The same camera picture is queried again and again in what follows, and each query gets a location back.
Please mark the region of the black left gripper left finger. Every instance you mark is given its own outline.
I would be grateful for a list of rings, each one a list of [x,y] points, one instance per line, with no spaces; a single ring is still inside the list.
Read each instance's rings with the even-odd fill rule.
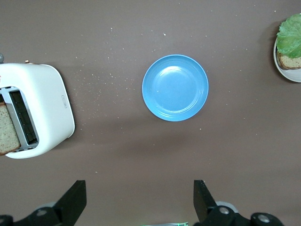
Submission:
[[[39,206],[19,221],[14,221],[11,215],[1,215],[0,224],[2,226],[73,226],[86,204],[86,182],[77,180],[58,201]]]

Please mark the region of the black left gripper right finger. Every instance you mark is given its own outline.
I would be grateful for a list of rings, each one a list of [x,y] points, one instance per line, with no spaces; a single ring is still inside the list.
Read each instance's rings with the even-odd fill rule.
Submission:
[[[239,214],[234,205],[216,202],[203,180],[194,181],[194,208],[198,217],[196,226],[282,226],[275,216],[256,212],[250,218]]]

